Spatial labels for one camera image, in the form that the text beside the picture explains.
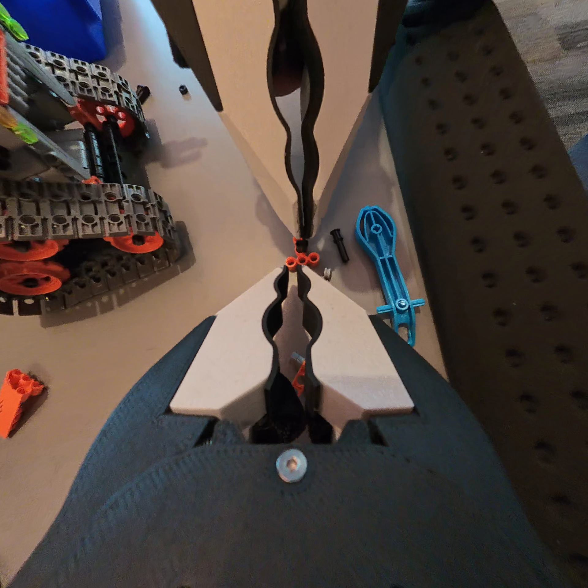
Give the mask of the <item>light blue brick separator tool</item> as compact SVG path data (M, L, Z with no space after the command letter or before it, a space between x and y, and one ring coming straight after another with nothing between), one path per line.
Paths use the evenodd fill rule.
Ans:
M377 205L365 206L356 220L355 236L373 262L383 290L385 305L376 312L389 315L396 333L406 327L408 344L416 343L416 313L424 306L423 298L411 299L396 258L396 224L393 218Z

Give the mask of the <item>black dimpled pad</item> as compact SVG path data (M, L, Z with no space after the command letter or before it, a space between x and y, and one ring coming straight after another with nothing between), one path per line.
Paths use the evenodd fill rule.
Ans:
M587 196L496 4L401 26L379 84L447 375L587 587Z

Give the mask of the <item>orange wedge panel brick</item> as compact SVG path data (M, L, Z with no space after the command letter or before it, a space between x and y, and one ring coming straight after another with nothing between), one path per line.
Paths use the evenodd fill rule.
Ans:
M19 369L5 375L1 386L1 437L10 436L21 418L23 405L45 389L45 385Z

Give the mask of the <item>partly built toy robot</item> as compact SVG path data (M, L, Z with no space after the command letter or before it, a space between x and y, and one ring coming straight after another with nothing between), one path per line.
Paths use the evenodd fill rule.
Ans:
M141 162L134 88L28 43L1 2L1 314L39 316L170 275L184 254Z

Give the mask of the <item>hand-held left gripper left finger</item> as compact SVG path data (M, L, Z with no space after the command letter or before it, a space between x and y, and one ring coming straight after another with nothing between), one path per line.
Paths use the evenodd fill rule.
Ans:
M281 312L289 271L276 268L223 307L196 352L169 408L175 415L215 417L240 430L266 413L264 386L273 368L273 335L263 320Z

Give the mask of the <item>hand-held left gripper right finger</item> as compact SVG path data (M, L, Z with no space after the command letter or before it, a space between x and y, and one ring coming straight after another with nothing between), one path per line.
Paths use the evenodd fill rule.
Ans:
M367 312L313 271L298 269L305 351L304 395L313 441L350 421L414 411L401 376Z

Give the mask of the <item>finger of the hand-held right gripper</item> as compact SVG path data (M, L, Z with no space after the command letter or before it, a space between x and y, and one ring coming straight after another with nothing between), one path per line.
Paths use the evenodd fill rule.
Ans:
M279 112L272 58L287 1L194 1L222 108L219 116L272 208L296 236L299 191L291 134Z
M371 99L378 5L378 1L302 1L304 238L315 235L326 214L351 140Z

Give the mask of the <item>blue storage bin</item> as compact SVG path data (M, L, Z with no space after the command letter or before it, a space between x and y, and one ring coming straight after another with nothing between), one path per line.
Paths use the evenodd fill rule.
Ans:
M2 1L28 43L85 62L107 56L100 1Z

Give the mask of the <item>orange multi-hole connector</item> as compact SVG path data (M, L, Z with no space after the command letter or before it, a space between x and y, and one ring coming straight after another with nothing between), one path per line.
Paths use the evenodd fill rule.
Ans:
M316 268L320 261L320 255L316 252L308 252L308 241L306 239L299 239L293 237L293 245L295 253L285 260L285 265L290 272L296 271L298 266L306 266L309 268Z

